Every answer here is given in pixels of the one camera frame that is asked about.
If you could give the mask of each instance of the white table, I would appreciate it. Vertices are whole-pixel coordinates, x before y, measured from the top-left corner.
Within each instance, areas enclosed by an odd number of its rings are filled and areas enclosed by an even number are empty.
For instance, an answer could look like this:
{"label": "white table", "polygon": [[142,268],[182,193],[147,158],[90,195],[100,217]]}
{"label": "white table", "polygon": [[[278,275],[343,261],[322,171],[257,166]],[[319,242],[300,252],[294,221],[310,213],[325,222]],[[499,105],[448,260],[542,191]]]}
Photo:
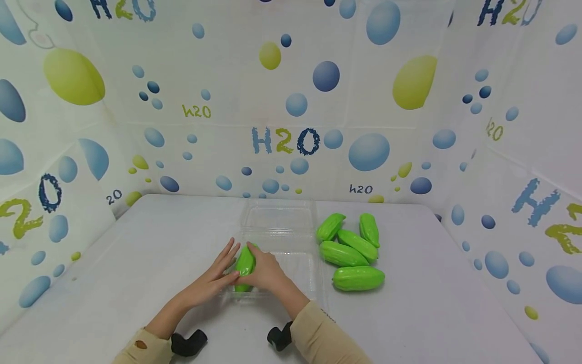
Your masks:
{"label": "white table", "polygon": [[[331,287],[334,268],[325,272],[330,316],[375,363],[540,363],[428,208],[316,206],[320,222],[341,212],[354,231],[363,212],[378,221],[381,290],[341,293]],[[0,337],[0,362],[110,362],[239,232],[243,207],[244,199],[226,197],[143,197]],[[223,300],[192,311],[178,331],[208,335],[195,363],[301,363],[295,348],[278,355],[267,344],[269,329],[287,321],[275,302],[258,308]]]}

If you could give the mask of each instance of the black object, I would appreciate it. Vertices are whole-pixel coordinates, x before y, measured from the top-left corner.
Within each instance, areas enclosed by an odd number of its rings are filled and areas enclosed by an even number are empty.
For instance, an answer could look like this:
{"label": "black object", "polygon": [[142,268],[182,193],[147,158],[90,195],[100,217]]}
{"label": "black object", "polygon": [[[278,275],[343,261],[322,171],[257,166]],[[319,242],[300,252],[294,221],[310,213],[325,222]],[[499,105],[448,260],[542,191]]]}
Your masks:
{"label": "black object", "polygon": [[293,324],[292,321],[287,322],[287,325],[283,328],[283,330],[279,330],[278,327],[274,327],[269,331],[267,335],[267,341],[273,349],[277,351],[283,351],[289,344],[291,344],[291,325]]}
{"label": "black object", "polygon": [[184,339],[184,336],[173,333],[172,352],[180,356],[194,356],[200,352],[206,342],[208,342],[208,337],[202,330],[196,330],[189,339]]}

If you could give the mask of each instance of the plastic vegetable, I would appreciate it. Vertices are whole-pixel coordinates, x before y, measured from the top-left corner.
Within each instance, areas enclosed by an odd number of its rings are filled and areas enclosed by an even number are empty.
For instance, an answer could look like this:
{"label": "plastic vegetable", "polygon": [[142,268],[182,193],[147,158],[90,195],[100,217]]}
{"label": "plastic vegetable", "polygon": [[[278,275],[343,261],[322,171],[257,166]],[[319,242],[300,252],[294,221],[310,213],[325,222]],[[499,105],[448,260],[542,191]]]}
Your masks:
{"label": "plastic vegetable", "polygon": [[339,242],[351,246],[360,252],[368,261],[378,258],[378,249],[374,245],[368,243],[365,239],[359,237],[357,234],[349,230],[340,229],[338,231]]}
{"label": "plastic vegetable", "polygon": [[386,275],[374,267],[338,268],[333,274],[333,285],[342,291],[367,291],[378,288]]}
{"label": "plastic vegetable", "polygon": [[342,222],[345,218],[345,215],[339,213],[331,214],[317,229],[317,237],[321,241],[332,240],[335,234],[338,233],[338,230],[341,229]]}
{"label": "plastic vegetable", "polygon": [[376,248],[380,248],[380,234],[373,215],[367,213],[360,215],[360,236]]}
{"label": "plastic vegetable", "polygon": [[351,246],[324,241],[320,244],[321,256],[328,262],[340,267],[369,266],[370,264],[360,252]]}

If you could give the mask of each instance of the yellow circle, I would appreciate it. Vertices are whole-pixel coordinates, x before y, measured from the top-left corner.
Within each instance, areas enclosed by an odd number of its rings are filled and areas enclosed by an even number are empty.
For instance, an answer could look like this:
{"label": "yellow circle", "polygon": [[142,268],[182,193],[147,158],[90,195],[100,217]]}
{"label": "yellow circle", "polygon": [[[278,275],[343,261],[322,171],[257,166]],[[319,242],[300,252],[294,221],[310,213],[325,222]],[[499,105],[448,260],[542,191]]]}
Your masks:
{"label": "yellow circle", "polygon": [[258,53],[258,60],[266,69],[275,69],[281,63],[281,51],[273,42],[265,42]]}
{"label": "yellow circle", "polygon": [[55,48],[44,59],[44,75],[55,94],[74,105],[91,105],[105,97],[105,83],[81,53]]}
{"label": "yellow circle", "polygon": [[437,69],[437,58],[431,55],[415,57],[402,66],[392,85],[396,104],[405,110],[423,107],[431,90]]}

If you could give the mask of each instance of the beige sleeve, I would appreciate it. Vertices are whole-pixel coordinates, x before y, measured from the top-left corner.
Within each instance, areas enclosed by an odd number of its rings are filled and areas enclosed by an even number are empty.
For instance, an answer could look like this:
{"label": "beige sleeve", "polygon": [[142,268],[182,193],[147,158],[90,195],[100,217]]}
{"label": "beige sleeve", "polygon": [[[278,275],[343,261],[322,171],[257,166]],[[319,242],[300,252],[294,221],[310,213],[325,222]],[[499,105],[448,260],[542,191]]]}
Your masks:
{"label": "beige sleeve", "polygon": [[172,341],[163,340],[141,328],[115,357],[113,364],[168,364]]}
{"label": "beige sleeve", "polygon": [[372,364],[358,344],[313,301],[295,318],[291,337],[310,364]]}

